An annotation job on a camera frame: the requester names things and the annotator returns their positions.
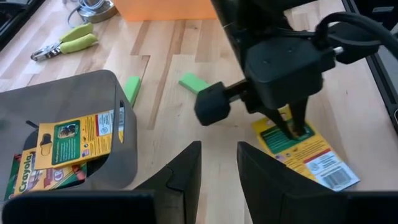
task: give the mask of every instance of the white label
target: white label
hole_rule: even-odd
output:
[[[113,110],[98,114],[97,125],[98,125],[98,136],[111,134],[113,127]],[[119,131],[123,131],[123,128],[124,128],[124,108],[120,108]]]
[[[336,192],[359,182],[354,172],[332,151],[308,161],[305,165],[319,184]]]

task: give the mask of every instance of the green sponge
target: green sponge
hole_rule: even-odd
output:
[[[183,77],[180,78],[178,83],[194,94],[198,94],[201,90],[204,90],[205,88],[210,86],[205,81],[196,77],[193,73],[186,73]]]
[[[124,94],[126,94],[127,99],[130,102],[130,105],[133,106],[136,101],[139,87],[141,86],[141,81],[139,77],[130,77],[124,86]]]

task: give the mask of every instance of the yellow package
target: yellow package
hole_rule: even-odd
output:
[[[113,110],[39,125],[35,169],[59,168],[96,159],[111,152]],[[123,139],[124,108],[119,113]]]
[[[279,111],[291,128],[293,121],[289,107]],[[354,172],[308,123],[306,133],[296,139],[287,138],[268,118],[256,121],[252,126],[264,152],[299,174],[334,191],[359,182]]]
[[[34,169],[36,148],[24,150],[17,175],[14,195],[34,190],[52,190],[71,187],[86,179],[87,165],[77,164],[62,169]]]

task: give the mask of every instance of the crayola logo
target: crayola logo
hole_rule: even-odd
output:
[[[29,176],[30,173],[32,172],[32,158],[33,158],[33,154],[29,154],[26,157],[26,161],[24,162],[23,166],[24,166],[24,173],[22,175],[22,183],[21,186],[19,186],[19,192],[24,192],[27,188],[27,184],[28,184],[28,180],[29,180]]]

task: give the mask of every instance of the wooden table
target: wooden table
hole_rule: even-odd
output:
[[[131,187],[155,174],[194,140],[203,143],[198,223],[250,223],[236,167],[236,143],[258,146],[241,102],[228,119],[210,127],[197,121],[195,96],[178,79],[193,72],[208,83],[242,78],[218,21],[124,22],[119,16],[95,25],[99,45],[36,63],[30,54],[69,28],[59,0],[48,0],[0,52],[0,90],[35,85],[108,69],[122,86],[142,78],[134,106],[138,119],[139,171]],[[296,29],[313,29],[322,17],[344,11],[340,0],[319,0],[287,16]],[[351,189],[398,189],[398,137],[365,60],[338,65],[324,74],[323,90],[310,97],[308,120],[361,179]]]

